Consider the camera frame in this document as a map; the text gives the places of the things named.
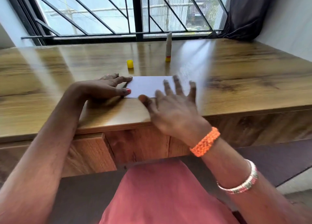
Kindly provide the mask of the white glue stick yellow base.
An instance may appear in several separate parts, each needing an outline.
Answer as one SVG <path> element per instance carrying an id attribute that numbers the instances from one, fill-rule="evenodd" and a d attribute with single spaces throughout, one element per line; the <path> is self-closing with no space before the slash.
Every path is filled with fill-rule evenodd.
<path id="1" fill-rule="evenodd" d="M 172 32 L 167 34 L 166 38 L 166 54 L 165 54 L 165 61 L 171 61 L 171 49 L 172 49 Z"/>

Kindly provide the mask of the dark curtain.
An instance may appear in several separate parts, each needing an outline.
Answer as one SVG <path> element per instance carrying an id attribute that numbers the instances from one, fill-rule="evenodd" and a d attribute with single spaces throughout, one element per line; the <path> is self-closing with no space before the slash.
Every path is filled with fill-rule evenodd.
<path id="1" fill-rule="evenodd" d="M 224 30 L 214 30 L 210 39 L 252 41 L 259 36 L 265 17 L 275 0 L 230 0 Z"/>

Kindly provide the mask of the silver bangle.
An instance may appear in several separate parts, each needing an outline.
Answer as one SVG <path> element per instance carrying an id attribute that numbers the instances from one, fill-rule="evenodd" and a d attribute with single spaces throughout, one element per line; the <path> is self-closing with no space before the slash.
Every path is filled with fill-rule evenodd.
<path id="1" fill-rule="evenodd" d="M 221 190 L 225 191 L 228 194 L 233 195 L 233 194 L 239 194 L 239 193 L 246 192 L 247 190 L 249 190 L 253 187 L 253 185 L 256 183 L 256 181 L 259 178 L 258 170 L 257 170 L 256 165 L 252 161 L 250 161 L 248 159 L 245 159 L 245 161 L 249 164 L 249 167 L 251 169 L 251 172 L 250 172 L 250 175 L 248 176 L 248 178 L 242 184 L 240 184 L 237 187 L 233 187 L 233 188 L 224 188 L 223 186 L 221 186 L 217 182 L 217 186 Z"/>

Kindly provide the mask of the person's left forearm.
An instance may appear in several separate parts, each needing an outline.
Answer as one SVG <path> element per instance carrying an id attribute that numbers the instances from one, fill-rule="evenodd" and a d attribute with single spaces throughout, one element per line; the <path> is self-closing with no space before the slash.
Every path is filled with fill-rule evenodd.
<path id="1" fill-rule="evenodd" d="M 0 189 L 0 224 L 45 224 L 86 102 L 72 84 Z"/>

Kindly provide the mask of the black metal window grille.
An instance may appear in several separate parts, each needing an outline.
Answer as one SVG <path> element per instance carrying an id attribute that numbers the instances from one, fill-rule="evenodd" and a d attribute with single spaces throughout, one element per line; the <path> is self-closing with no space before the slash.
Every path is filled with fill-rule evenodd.
<path id="1" fill-rule="evenodd" d="M 217 37 L 229 0 L 0 0 L 15 47 Z"/>

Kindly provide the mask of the person's right hand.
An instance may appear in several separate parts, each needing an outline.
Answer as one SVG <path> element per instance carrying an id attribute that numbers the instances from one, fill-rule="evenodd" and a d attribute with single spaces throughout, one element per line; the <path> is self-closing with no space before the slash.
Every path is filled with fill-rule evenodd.
<path id="1" fill-rule="evenodd" d="M 184 94 L 177 75 L 173 76 L 173 80 L 176 91 L 173 98 L 166 97 L 160 90 L 155 91 L 157 114 L 150 120 L 163 134 L 193 148 L 211 131 L 212 126 L 198 113 L 196 104 Z"/>

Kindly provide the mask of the orange braided wristband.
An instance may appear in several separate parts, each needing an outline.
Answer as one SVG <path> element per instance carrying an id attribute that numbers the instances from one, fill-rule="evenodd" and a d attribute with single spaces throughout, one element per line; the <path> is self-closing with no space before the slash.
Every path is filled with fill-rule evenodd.
<path id="1" fill-rule="evenodd" d="M 196 157 L 202 157 L 210 150 L 219 137 L 219 130 L 216 127 L 212 127 L 211 131 L 195 147 L 190 148 L 190 151 Z"/>

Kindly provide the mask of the pink garment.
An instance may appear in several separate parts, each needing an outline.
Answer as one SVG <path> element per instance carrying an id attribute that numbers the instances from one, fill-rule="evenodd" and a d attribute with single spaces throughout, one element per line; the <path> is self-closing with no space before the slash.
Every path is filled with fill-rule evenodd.
<path id="1" fill-rule="evenodd" d="M 240 224 L 181 161 L 136 165 L 123 176 L 99 224 Z"/>

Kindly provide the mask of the person's left hand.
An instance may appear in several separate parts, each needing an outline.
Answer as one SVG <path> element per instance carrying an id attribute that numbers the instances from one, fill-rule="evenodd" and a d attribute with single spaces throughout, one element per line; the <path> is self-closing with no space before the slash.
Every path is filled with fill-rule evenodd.
<path id="1" fill-rule="evenodd" d="M 89 99 L 105 100 L 114 97 L 107 97 L 108 88 L 118 88 L 119 84 L 129 83 L 132 77 L 119 76 L 114 80 L 86 80 L 73 83 L 66 90 L 66 96 L 75 98 L 79 101 L 87 101 Z"/>

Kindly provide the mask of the white paper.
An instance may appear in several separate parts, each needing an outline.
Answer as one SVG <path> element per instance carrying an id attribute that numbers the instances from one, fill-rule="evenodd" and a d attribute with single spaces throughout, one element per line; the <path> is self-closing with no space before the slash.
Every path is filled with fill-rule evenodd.
<path id="1" fill-rule="evenodd" d="M 126 88 L 131 90 L 131 93 L 124 96 L 124 98 L 137 98 L 139 95 L 155 98 L 156 90 L 165 93 L 163 85 L 164 80 L 168 81 L 170 88 L 175 93 L 175 85 L 172 76 L 133 76 L 132 80 L 126 85 Z"/>

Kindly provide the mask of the person's right forearm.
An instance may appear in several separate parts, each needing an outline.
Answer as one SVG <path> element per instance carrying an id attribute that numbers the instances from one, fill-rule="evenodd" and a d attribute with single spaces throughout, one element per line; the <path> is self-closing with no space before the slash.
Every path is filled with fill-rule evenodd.
<path id="1" fill-rule="evenodd" d="M 222 138 L 201 158 L 247 224 L 312 224 L 312 210 L 287 200 Z"/>

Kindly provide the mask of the wooden desk drawer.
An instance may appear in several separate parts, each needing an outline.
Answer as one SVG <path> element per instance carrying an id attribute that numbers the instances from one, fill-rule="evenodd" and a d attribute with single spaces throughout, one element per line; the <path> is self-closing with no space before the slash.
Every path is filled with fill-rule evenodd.
<path id="1" fill-rule="evenodd" d="M 69 148 L 62 177 L 116 170 L 115 156 L 103 133 L 76 135 Z"/>

